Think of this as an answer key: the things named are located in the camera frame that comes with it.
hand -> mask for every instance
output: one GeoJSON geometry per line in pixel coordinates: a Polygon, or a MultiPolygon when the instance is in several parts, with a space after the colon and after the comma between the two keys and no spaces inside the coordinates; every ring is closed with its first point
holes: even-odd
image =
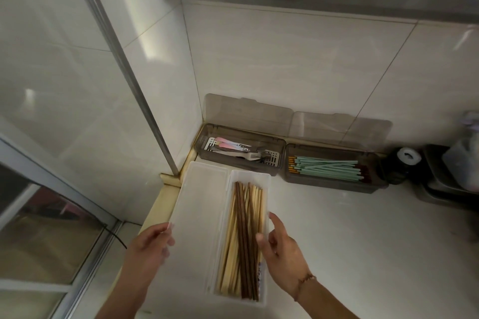
{"type": "Polygon", "coordinates": [[[126,250],[117,286],[137,294],[141,304],[159,267],[169,257],[168,246],[175,244],[168,222],[148,227],[135,237],[126,250]]]}
{"type": "Polygon", "coordinates": [[[270,232],[268,240],[262,233],[257,233],[256,241],[274,282],[295,297],[299,282],[311,272],[298,244],[288,236],[281,219],[272,212],[269,213],[269,218],[274,229],[270,232]]]}

countertop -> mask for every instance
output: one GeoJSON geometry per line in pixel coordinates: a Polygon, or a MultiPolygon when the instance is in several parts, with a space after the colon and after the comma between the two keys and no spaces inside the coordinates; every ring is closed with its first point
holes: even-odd
{"type": "MultiPolygon", "coordinates": [[[[179,190],[164,186],[142,229],[169,219],[179,190]]],[[[368,195],[279,176],[268,208],[318,280],[360,318],[479,318],[479,250],[467,212],[419,201],[409,183],[368,195]]],[[[269,277],[267,289],[268,318],[309,317],[269,277]]]]}

person's left hand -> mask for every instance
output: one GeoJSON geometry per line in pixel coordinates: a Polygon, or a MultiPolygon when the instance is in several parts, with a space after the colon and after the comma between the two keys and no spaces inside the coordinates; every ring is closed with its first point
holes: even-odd
{"type": "Polygon", "coordinates": [[[168,222],[150,226],[141,232],[126,250],[116,289],[135,295],[141,305],[156,272],[170,255],[168,246],[174,244],[168,222]]]}

forearm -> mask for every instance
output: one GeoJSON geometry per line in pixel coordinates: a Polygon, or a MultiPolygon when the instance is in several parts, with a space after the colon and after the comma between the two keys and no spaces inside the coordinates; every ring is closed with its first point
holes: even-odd
{"type": "Polygon", "coordinates": [[[117,284],[95,319],[134,319],[144,301],[143,293],[117,284]]]}
{"type": "Polygon", "coordinates": [[[358,319],[316,280],[303,283],[298,303],[312,319],[358,319]]]}

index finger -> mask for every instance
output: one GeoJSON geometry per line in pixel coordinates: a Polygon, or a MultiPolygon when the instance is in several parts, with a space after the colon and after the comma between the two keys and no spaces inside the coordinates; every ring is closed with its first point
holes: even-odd
{"type": "Polygon", "coordinates": [[[159,234],[166,231],[168,228],[169,222],[158,223],[148,227],[146,230],[142,231],[137,237],[136,240],[140,245],[148,245],[152,240],[158,237],[159,234]]]}
{"type": "Polygon", "coordinates": [[[270,212],[269,218],[271,219],[274,225],[274,230],[276,231],[278,236],[280,237],[288,236],[288,233],[286,232],[286,228],[284,227],[283,222],[281,221],[281,219],[278,218],[276,214],[270,212]]]}

